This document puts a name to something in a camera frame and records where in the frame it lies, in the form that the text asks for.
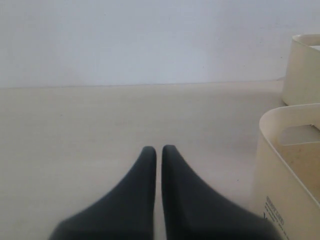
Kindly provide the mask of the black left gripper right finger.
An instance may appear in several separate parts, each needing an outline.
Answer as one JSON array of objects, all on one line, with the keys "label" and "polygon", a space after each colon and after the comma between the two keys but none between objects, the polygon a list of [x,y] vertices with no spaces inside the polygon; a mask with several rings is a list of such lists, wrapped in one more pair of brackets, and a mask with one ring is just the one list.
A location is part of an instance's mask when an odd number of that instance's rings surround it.
[{"label": "black left gripper right finger", "polygon": [[220,195],[174,145],[162,149],[161,194],[168,240],[273,240],[275,229]]}]

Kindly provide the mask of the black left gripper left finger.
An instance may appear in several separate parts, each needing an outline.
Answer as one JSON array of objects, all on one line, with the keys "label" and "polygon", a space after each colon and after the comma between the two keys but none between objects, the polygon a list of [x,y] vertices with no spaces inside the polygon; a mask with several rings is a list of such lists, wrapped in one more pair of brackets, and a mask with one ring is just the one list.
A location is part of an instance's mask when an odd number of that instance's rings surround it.
[{"label": "black left gripper left finger", "polygon": [[125,177],[105,196],[61,221],[51,240],[152,240],[157,154],[145,146]]}]

